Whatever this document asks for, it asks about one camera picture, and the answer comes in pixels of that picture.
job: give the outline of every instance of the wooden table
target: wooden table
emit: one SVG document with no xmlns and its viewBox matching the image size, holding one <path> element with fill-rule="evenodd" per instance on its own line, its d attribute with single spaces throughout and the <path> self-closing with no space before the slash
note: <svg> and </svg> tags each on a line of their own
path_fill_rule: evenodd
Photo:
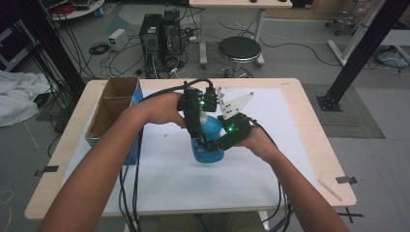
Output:
<svg viewBox="0 0 410 232">
<path fill-rule="evenodd" d="M 255 16 L 256 30 L 254 39 L 258 42 L 260 31 L 262 28 L 263 16 L 265 10 L 268 8 L 286 9 L 291 8 L 292 3 L 290 0 L 286 2 L 279 2 L 278 0 L 258 0 L 255 3 L 251 3 L 249 0 L 226 0 L 226 1 L 214 1 L 214 0 L 190 0 L 190 5 L 196 8 L 200 8 L 200 42 L 199 42 L 199 63 L 202 67 L 205 67 L 208 63 L 206 55 L 206 42 L 205 42 L 205 9 L 206 8 L 247 8 L 247 9 L 259 9 L 258 14 Z M 265 62 L 262 54 L 256 60 L 259 66 L 262 66 Z"/>
<path fill-rule="evenodd" d="M 319 181 L 319 192 L 332 206 L 349 206 L 356 203 L 356 196 L 349 184 L 339 184 L 336 177 L 344 176 L 343 170 L 329 143 L 325 132 L 308 101 L 308 97 L 299 82 L 294 78 L 255 78 L 255 79 L 211 79 L 215 86 L 236 88 L 279 88 L 284 95 L 293 117 L 295 127 L 305 149 L 314 177 Z M 157 90 L 183 84 L 184 80 L 141 79 L 142 88 Z M 84 126 L 92 113 L 93 107 L 106 81 L 96 80 L 87 84 L 81 99 L 64 131 L 59 144 L 48 164 L 58 165 L 57 172 L 45 172 L 27 206 L 25 216 L 41 219 L 61 188 L 67 166 Z"/>
</svg>

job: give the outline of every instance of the table leg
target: table leg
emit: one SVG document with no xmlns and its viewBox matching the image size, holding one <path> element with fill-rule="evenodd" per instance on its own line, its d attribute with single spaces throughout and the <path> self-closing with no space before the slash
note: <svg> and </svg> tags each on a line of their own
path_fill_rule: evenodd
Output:
<svg viewBox="0 0 410 232">
<path fill-rule="evenodd" d="M 266 9 L 260 9 L 258 15 L 257 15 L 257 21 L 256 21 L 256 30 L 255 30 L 255 40 L 259 42 L 259 37 L 260 37 L 260 31 L 262 29 L 262 22 L 263 22 L 263 16 L 265 14 Z M 256 64 L 260 67 L 265 64 L 265 61 L 263 60 L 262 53 L 260 54 L 259 58 L 256 60 Z"/>
<path fill-rule="evenodd" d="M 200 18 L 201 18 L 201 33 L 200 33 L 200 40 L 199 40 L 199 64 L 202 66 L 203 69 L 206 68 L 208 63 L 207 55 L 206 55 L 206 41 L 205 41 L 205 21 L 204 21 L 204 8 L 201 8 Z"/>
</svg>

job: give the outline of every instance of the white paper sheet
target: white paper sheet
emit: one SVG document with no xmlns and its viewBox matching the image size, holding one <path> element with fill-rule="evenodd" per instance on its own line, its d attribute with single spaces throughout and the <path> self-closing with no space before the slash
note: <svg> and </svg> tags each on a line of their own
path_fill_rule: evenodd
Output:
<svg viewBox="0 0 410 232">
<path fill-rule="evenodd" d="M 144 96 L 152 92 L 143 91 Z M 253 100 L 242 112 L 256 119 L 292 163 L 317 187 L 281 90 L 223 88 L 222 92 L 226 102 L 253 92 Z M 84 133 L 63 183 L 90 149 Z M 234 147 L 225 151 L 224 159 L 219 162 L 199 163 L 192 154 L 190 135 L 173 124 L 145 127 L 139 168 L 137 211 L 142 215 L 266 209 L 278 204 L 278 180 L 266 162 L 246 148 Z M 134 174 L 135 166 L 130 166 L 125 183 L 129 206 Z M 119 189 L 117 181 L 104 209 L 106 214 L 120 212 Z"/>
</svg>

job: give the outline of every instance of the plastic container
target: plastic container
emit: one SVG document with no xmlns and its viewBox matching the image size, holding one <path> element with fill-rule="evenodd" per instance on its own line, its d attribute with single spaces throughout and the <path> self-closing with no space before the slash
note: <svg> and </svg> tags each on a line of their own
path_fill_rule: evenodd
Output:
<svg viewBox="0 0 410 232">
<path fill-rule="evenodd" d="M 200 122 L 202 131 L 208 141 L 217 140 L 220 138 L 220 130 L 222 130 L 222 123 L 220 120 L 208 116 L 205 112 L 200 114 Z M 216 150 L 214 152 L 207 152 L 201 146 L 198 146 L 196 139 L 190 141 L 193 151 L 193 156 L 198 162 L 212 163 L 223 159 L 224 151 Z"/>
</svg>

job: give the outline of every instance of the finger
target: finger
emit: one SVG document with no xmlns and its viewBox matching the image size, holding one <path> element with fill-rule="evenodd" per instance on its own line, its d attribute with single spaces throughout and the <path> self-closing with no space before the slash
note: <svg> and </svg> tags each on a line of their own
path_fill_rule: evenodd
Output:
<svg viewBox="0 0 410 232">
<path fill-rule="evenodd" d="M 185 119 L 179 113 L 176 113 L 174 123 L 183 129 L 187 127 Z"/>
</svg>

